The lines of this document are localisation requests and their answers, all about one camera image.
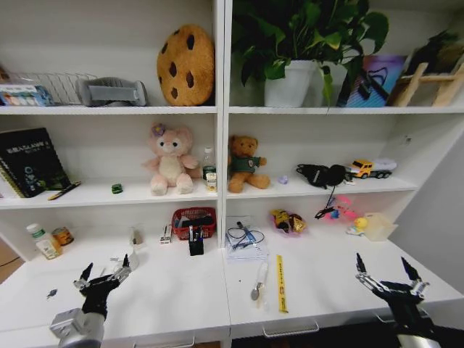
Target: spoon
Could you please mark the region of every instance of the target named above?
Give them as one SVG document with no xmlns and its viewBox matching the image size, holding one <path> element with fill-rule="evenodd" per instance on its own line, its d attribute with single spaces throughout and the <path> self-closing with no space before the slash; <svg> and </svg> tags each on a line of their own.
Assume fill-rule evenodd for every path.
<svg viewBox="0 0 464 348">
<path fill-rule="evenodd" d="M 252 289 L 252 300 L 256 301 L 260 297 L 260 288 L 264 285 L 266 275 L 268 274 L 268 261 L 263 261 L 256 280 L 256 286 Z"/>
</svg>

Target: cookie plush pillow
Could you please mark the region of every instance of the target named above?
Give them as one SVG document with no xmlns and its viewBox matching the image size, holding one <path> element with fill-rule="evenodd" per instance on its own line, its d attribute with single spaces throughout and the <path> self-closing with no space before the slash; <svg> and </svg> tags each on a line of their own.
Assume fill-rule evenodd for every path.
<svg viewBox="0 0 464 348">
<path fill-rule="evenodd" d="M 176 30 L 158 54 L 157 72 L 169 104 L 205 103 L 215 81 L 215 50 L 207 32 L 194 24 Z"/>
</svg>

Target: small green toy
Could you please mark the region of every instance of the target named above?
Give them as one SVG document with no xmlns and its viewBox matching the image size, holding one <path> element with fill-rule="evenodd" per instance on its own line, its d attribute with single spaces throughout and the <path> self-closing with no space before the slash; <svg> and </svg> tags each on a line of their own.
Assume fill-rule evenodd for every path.
<svg viewBox="0 0 464 348">
<path fill-rule="evenodd" d="M 123 192 L 123 185 L 121 185 L 120 183 L 115 183 L 113 185 L 111 185 L 111 192 L 113 194 L 120 194 L 121 192 Z"/>
</svg>

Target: green shirt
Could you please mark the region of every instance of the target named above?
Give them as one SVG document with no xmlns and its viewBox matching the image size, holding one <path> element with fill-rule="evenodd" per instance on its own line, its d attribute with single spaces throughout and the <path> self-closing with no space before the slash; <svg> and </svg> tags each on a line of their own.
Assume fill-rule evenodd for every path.
<svg viewBox="0 0 464 348">
<path fill-rule="evenodd" d="M 260 166 L 260 158 L 231 156 L 231 170 L 232 172 L 254 173 L 256 170 L 254 167 Z"/>
</svg>

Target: yellow toy truck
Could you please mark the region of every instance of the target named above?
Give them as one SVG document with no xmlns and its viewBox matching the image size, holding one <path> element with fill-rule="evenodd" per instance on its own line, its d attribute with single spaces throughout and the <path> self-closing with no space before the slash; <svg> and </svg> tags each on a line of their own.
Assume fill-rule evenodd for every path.
<svg viewBox="0 0 464 348">
<path fill-rule="evenodd" d="M 356 159 L 351 165 L 345 166 L 347 169 L 347 179 L 349 180 L 351 178 L 386 179 L 396 167 L 397 163 L 388 158 L 376 159 L 373 162 L 366 159 Z"/>
</svg>

